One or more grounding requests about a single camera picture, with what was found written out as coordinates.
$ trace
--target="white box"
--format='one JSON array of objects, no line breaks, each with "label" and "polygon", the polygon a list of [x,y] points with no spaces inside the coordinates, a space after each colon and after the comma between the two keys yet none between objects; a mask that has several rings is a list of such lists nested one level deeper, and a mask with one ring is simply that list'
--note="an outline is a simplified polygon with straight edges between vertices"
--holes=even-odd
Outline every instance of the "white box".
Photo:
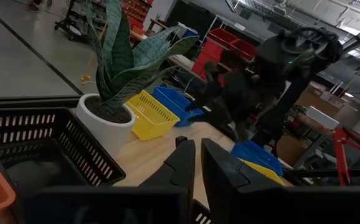
[{"label": "white box", "polygon": [[335,119],[328,116],[327,114],[319,111],[314,106],[310,106],[307,109],[306,115],[330,130],[335,129],[339,125],[339,122],[337,122]]}]

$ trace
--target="potted plant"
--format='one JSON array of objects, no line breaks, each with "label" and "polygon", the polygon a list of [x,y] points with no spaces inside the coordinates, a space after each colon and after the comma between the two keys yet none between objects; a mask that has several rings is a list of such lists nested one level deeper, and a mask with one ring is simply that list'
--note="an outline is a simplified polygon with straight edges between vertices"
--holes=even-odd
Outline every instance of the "potted plant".
[{"label": "potted plant", "polygon": [[108,29],[100,42],[93,26],[92,7],[92,0],[87,0],[88,38],[98,60],[96,83],[99,94],[82,96],[77,116],[115,157],[135,123],[134,113],[124,102],[159,77],[158,68],[164,60],[186,53],[199,37],[186,37],[171,45],[167,39],[179,28],[171,27],[132,49],[128,16],[122,15],[119,0],[110,0],[106,6]]}]

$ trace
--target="cardboard box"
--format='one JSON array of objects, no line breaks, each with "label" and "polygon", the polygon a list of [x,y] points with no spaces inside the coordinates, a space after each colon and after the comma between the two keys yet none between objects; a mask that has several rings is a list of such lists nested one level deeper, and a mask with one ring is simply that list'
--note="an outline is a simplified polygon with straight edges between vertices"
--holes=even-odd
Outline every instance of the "cardboard box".
[{"label": "cardboard box", "polygon": [[309,85],[295,104],[307,108],[314,106],[324,114],[333,118],[344,106],[344,100],[327,91],[322,91]]},{"label": "cardboard box", "polygon": [[277,144],[278,157],[293,166],[306,152],[307,147],[297,138],[283,135]]}]

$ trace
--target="concrete floor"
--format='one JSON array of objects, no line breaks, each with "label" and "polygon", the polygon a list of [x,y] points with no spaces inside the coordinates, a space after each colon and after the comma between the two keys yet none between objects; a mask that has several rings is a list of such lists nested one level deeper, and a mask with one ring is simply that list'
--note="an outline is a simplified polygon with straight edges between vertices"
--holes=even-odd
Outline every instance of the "concrete floor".
[{"label": "concrete floor", "polygon": [[55,0],[50,11],[31,13],[20,2],[0,0],[0,19],[8,26],[0,22],[0,97],[76,95],[63,78],[83,93],[97,92],[94,84],[80,81],[84,73],[95,71],[95,61],[87,67],[91,48],[54,30],[54,22],[60,20],[59,7],[64,5],[66,0]]}]

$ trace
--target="white flower pot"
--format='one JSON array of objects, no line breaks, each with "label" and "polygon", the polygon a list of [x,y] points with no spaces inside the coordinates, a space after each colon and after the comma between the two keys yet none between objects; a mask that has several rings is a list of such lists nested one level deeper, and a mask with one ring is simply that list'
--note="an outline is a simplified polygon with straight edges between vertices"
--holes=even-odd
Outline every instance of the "white flower pot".
[{"label": "white flower pot", "polygon": [[94,115],[85,105],[85,100],[89,97],[100,96],[99,94],[83,95],[76,108],[76,115],[87,129],[100,142],[112,158],[118,155],[120,148],[129,138],[131,129],[136,121],[135,114],[126,105],[122,107],[129,113],[131,120],[128,123],[118,124],[106,121]]}]

